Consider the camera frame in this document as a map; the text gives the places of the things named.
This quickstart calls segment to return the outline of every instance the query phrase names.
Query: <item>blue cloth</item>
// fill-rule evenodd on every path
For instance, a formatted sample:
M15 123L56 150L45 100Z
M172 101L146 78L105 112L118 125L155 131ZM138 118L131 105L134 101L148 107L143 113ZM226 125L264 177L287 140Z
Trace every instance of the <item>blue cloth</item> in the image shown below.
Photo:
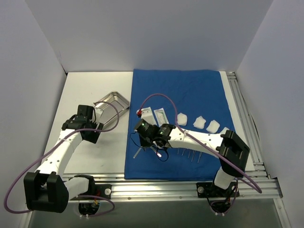
M178 113L188 117L187 125L183 128L197 132L207 133L206 128L210 121L216 120L220 132L224 127L234 130L222 80L218 71L194 70L134 70L132 95L128 128L128 141L125 158L124 177L126 179L159 179L172 181L210 181L213 180L220 163L217 158L203 153L200 161L199 152L196 152L193 162L192 153L188 159L189 150L168 149L169 159L161 162L156 154L149 148L143 149L134 159L138 147L130 139L134 126L140 120L136 111L144 99L154 93L163 93L175 103ZM174 109L164 97L152 97L144 107L155 109L164 108L170 124L174 124ZM203 130L193 126L196 118L203 116L207 120ZM132 135L133 140L139 143L139 136Z

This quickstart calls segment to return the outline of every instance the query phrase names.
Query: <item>white backdrop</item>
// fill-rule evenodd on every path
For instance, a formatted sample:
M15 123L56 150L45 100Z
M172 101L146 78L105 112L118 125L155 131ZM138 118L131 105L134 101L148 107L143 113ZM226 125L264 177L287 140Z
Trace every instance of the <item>white backdrop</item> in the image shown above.
M26 0L67 72L236 70L272 0Z
M0 199L13 180L41 156L65 73L23 0L0 1ZM23 180L9 206L25 209ZM1 227L18 227L21 215L1 204Z
M304 224L303 13L303 0L274 0L237 70L293 228Z

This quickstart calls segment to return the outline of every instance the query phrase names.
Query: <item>wire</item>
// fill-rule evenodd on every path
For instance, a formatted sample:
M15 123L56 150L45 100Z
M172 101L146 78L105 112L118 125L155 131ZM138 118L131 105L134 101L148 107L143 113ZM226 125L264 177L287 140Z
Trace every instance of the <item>wire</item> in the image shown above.
M95 110L95 108L93 108L93 112L94 112L94 117L95 117L95 119L94 119L94 122L96 122L96 110Z
M89 215L89 217L96 217L96 216L104 215L104 214L107 214L107 213L109 213L109 212L111 212L111 211L113 211L113 210L115 209L115 204L114 204L111 200L106 199L106 198L104 198L104 197L100 197L100 196L89 196L89 195L80 195L79 197L94 198L94 199L99 199L99 200L105 200L105 201L107 201L107 202L109 202L109 203L112 204L112 208L111 208L111 209L106 210L106 211L103 211L103 212L100 212L100 213L96 213L96 214L94 214L94 215Z
M168 152L167 152L167 150L163 150L163 149L159 149L159 148L155 148L155 147L153 147L155 150L156 150L156 157L158 158L158 160L160 160L161 162L163 161L163 162L166 162L168 159L169 159L169 154L168 154ZM166 155L167 155L167 158L165 159L165 160L162 160L158 155L157 155L157 153L158 153L158 151L165 151L165 153L166 153Z
M255 181L249 177L244 171L242 171L238 166L236 166L235 164L233 164L232 162L230 162L227 158L225 158L224 156L220 155L218 152L214 151L213 149L209 148L208 146L204 145L200 140L198 140L197 138L195 138L194 136L192 136L189 133L185 133L184 130L179 126L179 124L177 123L177 108L174 104L174 102L166 95L164 94L152 94L150 96L148 96L142 103L141 107L139 110L141 110L143 108L143 105L147 102L147 100L149 100L151 97L153 96L163 96L165 98L167 98L175 111L175 125L176 127L186 136L190 137L191 139L193 139L195 142L197 142L199 145L203 146L204 148L206 148L208 151L210 151L211 153L213 153L215 156L217 156L218 158L220 158L221 160L223 160L225 163L227 163L228 165L230 165L232 168L234 168L236 171L238 171L240 174L242 174L244 177L246 177L252 184L248 183L247 181L244 181L242 179L240 179L241 181L243 181L244 183L246 183L247 185L249 185L250 187L252 187L254 190L256 190L258 193L262 193L261 188L258 186L257 183L255 183Z
M228 201L228 199L231 197L232 193L234 192L234 190L235 190L234 198L232 200L232 203L230 204L230 207L226 211L220 212L220 211L218 211L217 209L214 208L214 204L215 203L222 203L221 206L224 207L225 204L226 204L226 202ZM208 204L210 205L211 211L214 212L214 213L216 213L216 215L217 215L217 213L220 213L222 215L226 215L231 210L232 206L234 205L234 202L235 202L236 197L237 197L237 193L238 193L238 180L237 180L237 182L235 184L234 189L232 190L232 192L230 193L230 195L225 200L216 200L216 201L213 201L213 202L210 203L210 200L207 197L207 201L208 201Z
M92 128L83 128L83 129L77 129L73 132L71 132L70 134L68 134L66 137L64 137L63 139L61 139L61 141L59 141L52 149L50 149L45 155L43 155L42 157L38 158L37 160L35 160L33 163L31 163L27 168L25 168L24 171L22 171L19 176L13 181L13 183L10 185L8 191L6 192L5 194L5 197L4 197L4 201L3 201L3 206L5 208L6 211L12 213L12 214L23 214L23 213L28 213L30 212L31 210L21 210L21 211L15 211L15 210L12 210L8 207L8 198L10 196L10 192L12 191L13 187L16 185L16 183L20 180L20 178L30 169L32 168L34 165L36 165L37 163L39 163L40 161L42 161L44 158L48 157L52 152L54 152L65 140L67 140L71 135L77 133L77 132L109 132L111 130L113 130L119 123L119 112L117 110L117 108L109 103L109 102L106 102L106 101L98 101L96 102L96 104L98 103L105 103L105 104L108 104L110 106L112 106L115 111L116 111L116 115L117 115L117 121L116 121L116 124L110 128L110 129L107 129L107 130L98 130L98 129L92 129Z
M139 147L139 148L145 148L145 147L142 147L142 146L137 145L137 143L136 143L136 142L134 142L133 138L131 137L131 134L135 134L135 132L130 133L130 139L131 139L131 140L132 140L132 142L135 144L135 146L137 146L137 147Z

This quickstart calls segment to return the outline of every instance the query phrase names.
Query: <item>metal tray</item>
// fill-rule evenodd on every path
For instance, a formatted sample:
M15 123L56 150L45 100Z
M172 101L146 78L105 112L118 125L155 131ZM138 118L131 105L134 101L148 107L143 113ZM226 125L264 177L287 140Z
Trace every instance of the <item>metal tray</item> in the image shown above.
M110 92L108 95L97 102L100 101L107 101L114 105L119 112L119 117L127 112L130 107L130 102L117 91ZM117 119L116 111L108 104L96 104L95 109L100 109L102 112L99 122L104 124L104 129Z

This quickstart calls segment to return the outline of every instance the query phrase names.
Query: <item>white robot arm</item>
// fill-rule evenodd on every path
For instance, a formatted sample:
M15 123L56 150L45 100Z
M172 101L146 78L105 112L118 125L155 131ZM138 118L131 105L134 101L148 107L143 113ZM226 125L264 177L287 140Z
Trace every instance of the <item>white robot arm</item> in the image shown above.
M185 133L182 133L176 126L171 124L163 124L161 127L158 127L141 119L134 130L140 136L142 147L155 145L159 149L165 150L168 148L186 148L214 156L214 154L205 147L186 136ZM235 132L226 131L225 134L206 134L183 130L194 136L207 147L214 151L218 151L231 163L245 171L250 149ZM218 170L213 183L216 187L226 190L236 177L240 178L243 176L227 163L222 160L220 160L220 162L221 167Z
M97 142L100 133L95 131L76 132L67 138L77 129L102 130L103 124L92 121L93 112L92 106L79 105L77 114L63 124L56 144L63 142L35 172L25 175L23 182L28 209L61 213L70 199L82 193L95 195L92 176L77 175L66 182L62 181L64 170L76 147L83 140Z
M206 133L199 133L194 131L187 131L183 129L187 133L193 135L195 138L199 139L203 144L205 144L207 147L213 149L214 151L217 150L217 147L220 147L223 141L223 138L220 136L220 134L206 134ZM189 137L184 137L184 134L181 133L181 131L178 128L172 129L170 133L170 139L168 140L168 143L172 148L186 148L190 150L195 150L203 153L208 153L216 158L213 153L211 153L206 148L202 147L200 144L195 142L193 139ZM214 184L221 189L227 189L230 185L230 183L235 179L234 176L231 176L227 173L225 173L220 167L220 169L217 172L217 175L214 179Z

